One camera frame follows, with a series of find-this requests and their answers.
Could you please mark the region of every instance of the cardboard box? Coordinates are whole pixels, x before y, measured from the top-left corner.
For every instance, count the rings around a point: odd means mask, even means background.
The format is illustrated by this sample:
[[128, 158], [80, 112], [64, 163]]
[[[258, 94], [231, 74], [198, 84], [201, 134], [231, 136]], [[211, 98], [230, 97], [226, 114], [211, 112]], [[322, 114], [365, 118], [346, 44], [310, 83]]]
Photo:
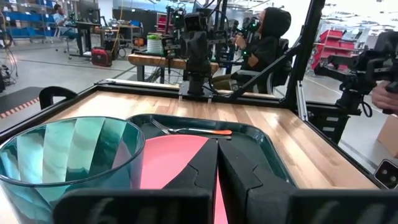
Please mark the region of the cardboard box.
[[398, 159], [398, 117], [396, 115], [388, 116], [384, 126], [381, 128], [377, 140]]

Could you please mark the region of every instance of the black hoodie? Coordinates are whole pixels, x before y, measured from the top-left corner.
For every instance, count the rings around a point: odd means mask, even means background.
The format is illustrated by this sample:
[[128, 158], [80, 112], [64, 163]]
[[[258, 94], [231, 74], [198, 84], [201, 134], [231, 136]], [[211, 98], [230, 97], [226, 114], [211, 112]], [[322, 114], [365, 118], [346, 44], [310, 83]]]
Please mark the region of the black hoodie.
[[276, 59], [276, 50], [279, 39], [290, 28], [292, 17], [290, 13], [276, 7], [266, 8], [266, 15], [261, 21], [261, 39], [253, 41], [250, 52], [259, 59], [254, 66], [243, 65], [243, 70], [262, 71]]

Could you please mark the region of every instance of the wooden tabletop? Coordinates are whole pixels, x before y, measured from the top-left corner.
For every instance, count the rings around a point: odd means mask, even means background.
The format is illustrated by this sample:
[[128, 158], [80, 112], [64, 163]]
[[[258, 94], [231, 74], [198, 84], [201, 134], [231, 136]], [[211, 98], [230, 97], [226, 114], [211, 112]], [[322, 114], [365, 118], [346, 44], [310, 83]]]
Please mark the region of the wooden tabletop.
[[[131, 54], [128, 60], [133, 65], [148, 65], [155, 67], [168, 67], [169, 61], [165, 57]], [[179, 58], [173, 59], [170, 63], [171, 68], [186, 69], [185, 61]], [[215, 73], [218, 70], [218, 64], [211, 62], [211, 72]]]
[[[110, 116], [126, 119], [146, 113], [253, 125], [270, 137], [295, 183], [302, 189], [377, 188], [302, 120], [285, 109], [224, 103], [208, 104], [98, 91], [56, 114], [48, 122], [77, 116]], [[1, 188], [0, 223], [17, 223]]]

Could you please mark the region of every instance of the hood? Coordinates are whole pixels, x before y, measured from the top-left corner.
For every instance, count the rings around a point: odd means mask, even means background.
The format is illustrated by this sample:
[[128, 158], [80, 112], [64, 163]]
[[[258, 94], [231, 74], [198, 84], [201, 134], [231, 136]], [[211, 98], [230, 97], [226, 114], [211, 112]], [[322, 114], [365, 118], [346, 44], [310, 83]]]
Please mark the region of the hood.
[[261, 36], [282, 37], [290, 28], [292, 16], [289, 12], [276, 7], [266, 8], [266, 16], [262, 22]]

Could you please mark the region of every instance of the red generator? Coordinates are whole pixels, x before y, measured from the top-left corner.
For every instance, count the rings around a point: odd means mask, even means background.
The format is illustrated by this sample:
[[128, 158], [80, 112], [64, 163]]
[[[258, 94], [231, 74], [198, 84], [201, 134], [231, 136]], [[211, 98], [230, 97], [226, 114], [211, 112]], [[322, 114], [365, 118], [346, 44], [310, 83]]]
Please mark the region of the red generator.
[[103, 47], [94, 47], [91, 50], [91, 62], [93, 65], [110, 67], [112, 66], [112, 55]]

